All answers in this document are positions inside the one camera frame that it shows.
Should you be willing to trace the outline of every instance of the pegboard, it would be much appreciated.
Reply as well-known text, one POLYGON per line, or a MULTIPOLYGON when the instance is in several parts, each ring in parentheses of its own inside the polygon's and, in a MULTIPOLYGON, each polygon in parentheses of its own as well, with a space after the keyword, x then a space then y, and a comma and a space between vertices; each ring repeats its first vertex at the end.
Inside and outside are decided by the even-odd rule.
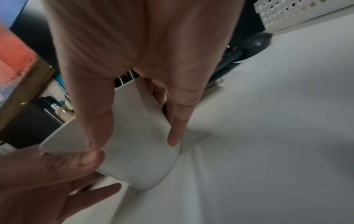
POLYGON ((259 0, 254 4, 267 32, 275 32, 354 5, 354 0, 259 0))

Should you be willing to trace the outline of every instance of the fingernail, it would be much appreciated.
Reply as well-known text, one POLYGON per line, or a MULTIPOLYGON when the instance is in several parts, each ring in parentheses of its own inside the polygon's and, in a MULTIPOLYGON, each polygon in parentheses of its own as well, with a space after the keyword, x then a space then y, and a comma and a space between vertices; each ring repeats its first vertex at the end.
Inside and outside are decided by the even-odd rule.
POLYGON ((87 152, 85 153, 80 160, 80 165, 81 166, 88 166, 91 163, 93 163, 99 154, 99 151, 92 151, 92 152, 87 152))

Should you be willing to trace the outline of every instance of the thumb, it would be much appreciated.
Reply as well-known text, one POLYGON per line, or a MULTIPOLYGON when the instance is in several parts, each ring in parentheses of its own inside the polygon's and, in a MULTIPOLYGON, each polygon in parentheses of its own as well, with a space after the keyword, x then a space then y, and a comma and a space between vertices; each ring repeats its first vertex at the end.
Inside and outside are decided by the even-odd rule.
POLYGON ((15 152, 0 156, 0 192, 72 181, 94 172, 103 160, 103 151, 35 157, 15 152))

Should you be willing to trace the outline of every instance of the computer mouse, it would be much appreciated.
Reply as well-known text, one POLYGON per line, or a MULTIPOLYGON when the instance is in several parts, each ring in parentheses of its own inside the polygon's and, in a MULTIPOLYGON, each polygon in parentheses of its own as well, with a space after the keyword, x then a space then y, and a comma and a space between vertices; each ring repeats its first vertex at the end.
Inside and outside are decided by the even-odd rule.
POLYGON ((272 36, 273 34, 271 33, 262 32, 252 35, 244 40, 236 48, 238 51, 242 51, 242 56, 236 61, 245 60, 266 49, 271 43, 272 36))

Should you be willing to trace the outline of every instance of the white surface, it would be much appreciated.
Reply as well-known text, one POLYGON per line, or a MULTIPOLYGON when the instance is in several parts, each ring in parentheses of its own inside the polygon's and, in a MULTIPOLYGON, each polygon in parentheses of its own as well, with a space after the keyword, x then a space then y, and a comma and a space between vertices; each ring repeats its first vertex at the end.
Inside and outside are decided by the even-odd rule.
MULTIPOLYGON (((177 160, 180 144, 169 147, 171 126, 141 78, 115 91, 114 133, 99 171, 146 190, 159 183, 177 160)), ((40 146, 52 154, 85 151, 86 137, 75 120, 65 123, 40 146)))
POLYGON ((354 14, 275 36, 206 91, 161 183, 65 224, 354 223, 353 37, 354 14))
POLYGON ((254 4, 267 32, 275 32, 354 5, 354 0, 259 0, 254 4))

